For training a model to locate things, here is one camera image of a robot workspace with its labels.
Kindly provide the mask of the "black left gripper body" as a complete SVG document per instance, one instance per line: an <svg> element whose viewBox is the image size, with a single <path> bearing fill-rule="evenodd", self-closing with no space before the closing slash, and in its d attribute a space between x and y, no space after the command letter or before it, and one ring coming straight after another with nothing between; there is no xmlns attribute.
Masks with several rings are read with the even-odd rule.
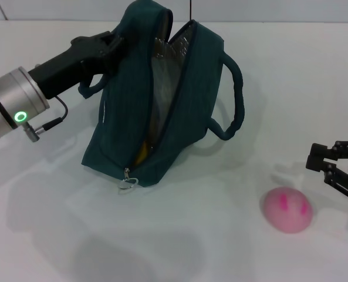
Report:
<svg viewBox="0 0 348 282"><path fill-rule="evenodd" d="M47 99L52 99L94 75L109 71L110 34L79 36L68 50L30 70Z"/></svg>

